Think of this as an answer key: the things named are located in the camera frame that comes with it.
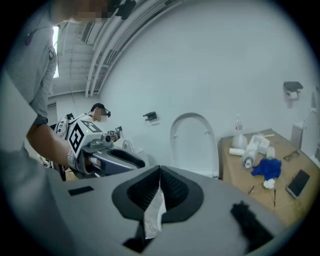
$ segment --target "wooden tabletop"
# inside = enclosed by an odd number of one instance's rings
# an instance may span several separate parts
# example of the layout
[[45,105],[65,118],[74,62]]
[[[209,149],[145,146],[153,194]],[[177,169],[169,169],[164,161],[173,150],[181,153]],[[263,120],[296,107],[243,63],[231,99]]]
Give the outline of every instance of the wooden tabletop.
[[[263,135],[274,135],[267,137],[270,146],[275,149],[275,158],[281,160],[281,175],[275,178],[274,189],[263,187],[265,178],[263,175],[252,176],[251,171],[243,167],[240,156],[229,154],[232,137],[222,138],[219,145],[219,153],[222,160],[222,180],[232,184],[244,194],[249,194],[267,209],[274,212],[286,225],[304,217],[310,210],[320,188],[320,170],[316,164],[307,157],[301,150],[297,149],[290,141],[274,132],[272,129],[261,131]],[[250,141],[252,134],[245,136]],[[284,157],[297,150],[299,156],[291,161],[284,160]],[[260,163],[265,156],[258,154],[253,166]],[[294,199],[287,191],[286,185],[293,179],[299,170],[305,171],[310,178],[298,199]]]

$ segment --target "gray shirt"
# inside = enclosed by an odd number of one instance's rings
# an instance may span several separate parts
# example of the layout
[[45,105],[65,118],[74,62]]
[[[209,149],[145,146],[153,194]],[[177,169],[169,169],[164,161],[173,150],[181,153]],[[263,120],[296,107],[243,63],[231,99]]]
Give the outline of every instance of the gray shirt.
[[[5,63],[15,87],[38,114],[38,125],[48,122],[48,96],[58,61],[53,48],[50,7],[49,4],[43,6],[25,23]],[[32,32],[32,40],[27,45],[26,38]]]

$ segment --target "spray bottle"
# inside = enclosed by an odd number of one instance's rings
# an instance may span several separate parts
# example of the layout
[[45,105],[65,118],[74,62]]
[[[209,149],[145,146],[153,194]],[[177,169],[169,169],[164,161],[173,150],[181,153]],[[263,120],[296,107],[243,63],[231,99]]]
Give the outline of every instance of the spray bottle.
[[242,134],[243,125],[240,120],[240,115],[236,115],[236,124],[235,124],[235,136],[232,139],[232,147],[234,149],[245,150],[248,145],[247,137]]

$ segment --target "curved ceiling beam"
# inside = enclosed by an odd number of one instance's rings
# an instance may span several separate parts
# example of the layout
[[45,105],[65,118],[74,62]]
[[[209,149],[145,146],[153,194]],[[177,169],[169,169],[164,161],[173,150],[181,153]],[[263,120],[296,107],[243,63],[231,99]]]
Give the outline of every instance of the curved ceiling beam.
[[107,26],[104,35],[102,36],[91,61],[91,65],[90,65],[90,70],[88,73],[88,77],[87,77],[87,81],[86,81],[86,90],[85,90],[85,97],[88,97],[88,93],[89,93],[89,87],[90,87],[90,82],[91,82],[91,78],[92,78],[92,73],[94,71],[95,68],[95,64],[97,62],[97,59],[99,57],[100,52],[102,51],[102,48],[104,46],[105,43],[108,43],[108,40],[110,40],[110,38],[113,36],[113,34],[116,32],[116,30],[118,29],[118,27],[123,23],[123,20],[118,17],[118,16],[114,16],[114,14],[112,15],[114,18],[112,19],[110,25]]
[[126,48],[131,44],[131,42],[146,28],[148,27],[151,23],[153,23],[155,20],[157,20],[158,18],[160,18],[162,15],[164,15],[165,13],[167,13],[168,11],[170,11],[171,9],[179,6],[180,4],[183,3],[183,0],[179,0],[176,3],[174,3],[173,5],[169,6],[168,8],[164,9],[163,11],[161,11],[160,13],[158,13],[156,16],[152,17],[150,20],[147,21],[147,23],[145,23],[134,35],[132,35],[132,37],[130,38],[130,40],[123,46],[123,48],[121,49],[121,51],[118,53],[118,55],[116,56],[116,58],[114,59],[113,63],[111,64],[111,66],[109,67],[108,71],[106,72],[106,74],[104,75],[104,78],[102,80],[102,83],[100,85],[100,88],[98,90],[98,94],[100,94],[100,91],[102,89],[102,87],[104,86],[107,77],[109,75],[109,73],[111,72],[113,66],[115,65],[115,63],[117,62],[118,58],[121,56],[121,54],[126,50]]
[[108,45],[104,49],[104,52],[103,52],[103,55],[100,59],[99,65],[96,68],[96,72],[94,75],[94,79],[93,79],[93,83],[92,83],[91,91],[90,91],[91,96],[94,93],[99,73],[101,71],[103,63],[105,62],[105,60],[108,56],[109,51],[114,49],[114,47],[116,46],[117,42],[122,37],[122,35],[125,32],[127,32],[128,29],[130,29],[130,27],[135,23],[136,20],[139,19],[139,17],[143,16],[145,13],[148,13],[148,10],[154,8],[154,6],[157,6],[159,4],[163,4],[165,1],[166,0],[148,0],[148,1],[144,2],[141,6],[139,6],[135,11],[133,11],[129,15],[128,19],[126,19],[121,24],[119,29],[113,34],[111,40],[109,41]]
[[97,49],[97,46],[100,43],[102,36],[105,34],[105,32],[107,30],[107,27],[110,25],[110,23],[112,22],[113,18],[114,18],[114,15],[112,15],[110,18],[108,18],[105,21],[105,23],[103,24],[98,36],[96,37],[95,42],[94,42],[94,45],[93,45],[93,50],[94,51]]

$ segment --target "toilet paper holder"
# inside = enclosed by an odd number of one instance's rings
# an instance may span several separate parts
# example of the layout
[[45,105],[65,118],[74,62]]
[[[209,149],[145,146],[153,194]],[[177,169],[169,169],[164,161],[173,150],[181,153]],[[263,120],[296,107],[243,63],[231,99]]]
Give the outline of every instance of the toilet paper holder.
[[304,87],[299,82],[287,81],[283,83],[283,88],[288,98],[290,100],[295,100],[298,98],[300,90],[302,90]]
[[146,121],[152,121],[158,118],[156,112],[144,114],[143,117],[147,117]]

